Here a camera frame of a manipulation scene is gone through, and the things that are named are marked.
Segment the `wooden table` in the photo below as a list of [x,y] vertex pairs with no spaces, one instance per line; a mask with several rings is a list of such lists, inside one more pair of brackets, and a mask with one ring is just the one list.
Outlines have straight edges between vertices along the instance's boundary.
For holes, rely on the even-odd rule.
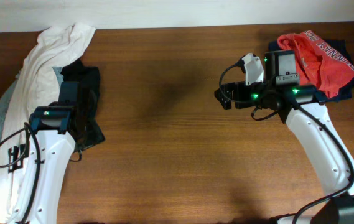
[[[302,146],[277,116],[255,122],[251,109],[224,110],[213,96],[242,55],[304,30],[345,39],[354,60],[354,22],[96,31],[82,61],[101,72],[96,120],[106,141],[69,163],[58,222],[247,221],[321,197]],[[0,96],[37,35],[0,34]],[[235,69],[225,82],[244,78]],[[327,106],[354,157],[354,97]]]

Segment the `black cloth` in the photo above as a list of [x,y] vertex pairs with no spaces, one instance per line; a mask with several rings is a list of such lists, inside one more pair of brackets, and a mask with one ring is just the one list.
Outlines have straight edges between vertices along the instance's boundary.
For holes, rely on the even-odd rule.
[[[338,52],[340,52],[351,64],[353,64],[351,56],[347,52],[347,49],[345,48],[345,40],[325,40],[325,41],[331,47],[333,47]],[[273,41],[268,44],[268,50],[276,51],[282,49],[277,44],[277,41]],[[334,96],[333,98],[329,99],[322,91],[319,91],[317,94],[317,98],[319,101],[324,101],[324,102],[331,102],[331,101],[338,102],[340,100],[347,100],[352,98],[352,88],[354,88],[354,77],[349,83],[347,83],[345,86],[340,88],[337,96]]]
[[99,144],[105,140],[103,133],[96,123],[94,117],[97,109],[97,102],[100,97],[100,71],[98,67],[86,67],[80,59],[64,67],[60,72],[65,82],[80,82],[83,90],[90,92],[90,110],[88,113],[88,124],[83,142],[77,142],[75,151],[84,151],[89,147]]

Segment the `black cable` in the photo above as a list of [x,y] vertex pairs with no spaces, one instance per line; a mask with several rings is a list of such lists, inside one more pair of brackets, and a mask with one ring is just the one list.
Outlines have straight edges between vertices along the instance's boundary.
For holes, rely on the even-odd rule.
[[[16,131],[14,134],[8,136],[6,139],[2,140],[2,141],[0,142],[0,147],[1,147],[6,141],[10,140],[10,138],[14,137],[15,135],[17,135],[17,134],[19,134],[19,133],[21,133],[21,132],[23,132],[23,131],[26,131],[26,128],[22,128],[22,129]],[[23,152],[21,153],[21,155],[20,155],[14,162],[10,162],[10,163],[8,163],[8,164],[6,164],[6,165],[0,165],[0,168],[7,168],[7,167],[10,167],[10,166],[16,164],[19,160],[21,160],[21,159],[23,158],[23,155],[25,154],[25,152],[26,152],[27,149],[28,149],[28,147],[26,146],[26,147],[24,148]]]
[[233,100],[233,99],[229,98],[229,97],[225,94],[225,92],[224,92],[224,90],[223,90],[223,88],[222,88],[222,80],[224,79],[225,74],[226,74],[229,70],[231,70],[232,68],[235,68],[235,67],[237,67],[237,66],[238,66],[237,63],[234,64],[234,65],[231,65],[231,66],[229,66],[229,68],[227,68],[227,69],[221,74],[220,82],[219,82],[221,94],[222,94],[223,97],[226,98],[227,100],[230,100],[230,101],[235,102],[235,103],[253,103],[254,101],[238,101],[238,100]]
[[272,118],[273,116],[277,115],[279,113],[279,111],[273,111],[271,114],[262,117],[262,118],[255,118],[254,115],[256,114],[257,110],[259,110],[261,108],[255,107],[254,110],[251,112],[251,117],[255,120],[255,121],[264,121],[266,119]]
[[21,153],[21,155],[14,161],[11,162],[9,164],[6,165],[0,165],[0,168],[7,168],[12,166],[13,164],[17,163],[19,160],[21,160],[23,158],[23,155],[25,154],[26,150],[29,149],[29,134],[31,134],[33,141],[34,141],[34,145],[35,145],[35,151],[37,153],[37,160],[35,161],[35,163],[37,164],[36,170],[35,170],[35,176],[34,176],[34,182],[33,182],[33,188],[32,188],[32,192],[30,193],[30,199],[29,199],[29,203],[27,204],[27,208],[25,211],[25,214],[23,215],[23,218],[21,221],[17,222],[20,224],[25,224],[27,217],[29,216],[30,210],[32,208],[33,205],[33,201],[34,201],[34,197],[35,197],[35,192],[37,190],[37,185],[39,183],[39,176],[40,176],[40,167],[41,167],[41,155],[40,155],[40,146],[39,146],[39,142],[35,136],[35,133],[32,129],[32,127],[28,124],[28,123],[24,123],[24,128],[16,131],[15,133],[13,133],[12,135],[8,136],[6,139],[4,139],[3,141],[0,142],[0,147],[8,140],[10,140],[10,138],[14,137],[15,135],[25,131],[26,132],[26,145],[25,145],[25,149],[23,150],[23,152]]
[[80,162],[83,159],[83,152],[81,150],[78,151],[78,160],[69,159],[70,162]]
[[337,140],[337,138],[334,136],[334,134],[329,130],[329,128],[326,127],[326,125],[322,124],[322,122],[320,122],[318,119],[316,119],[316,117],[314,117],[312,114],[310,114],[308,111],[306,111],[305,109],[303,109],[300,105],[298,105],[298,109],[303,112],[305,115],[307,115],[309,118],[311,118],[313,121],[315,121],[315,123],[317,123],[322,130],[324,130],[329,136],[330,138],[333,140],[333,142],[336,144],[336,146],[338,147],[338,149],[340,150],[341,154],[343,155],[345,161],[347,162],[348,167],[350,168],[350,176],[348,178],[348,185],[346,187],[344,187],[343,189],[332,193],[330,195],[324,196],[318,200],[315,200],[309,204],[307,204],[306,206],[302,207],[295,215],[293,218],[293,222],[292,224],[296,224],[299,217],[308,209],[310,209],[311,207],[320,204],[322,202],[326,202],[328,200],[330,200],[331,198],[337,197],[341,194],[344,194],[345,192],[347,192],[352,185],[354,184],[354,168],[353,168],[353,164],[347,154],[347,152],[345,152],[343,146],[340,144],[340,142]]

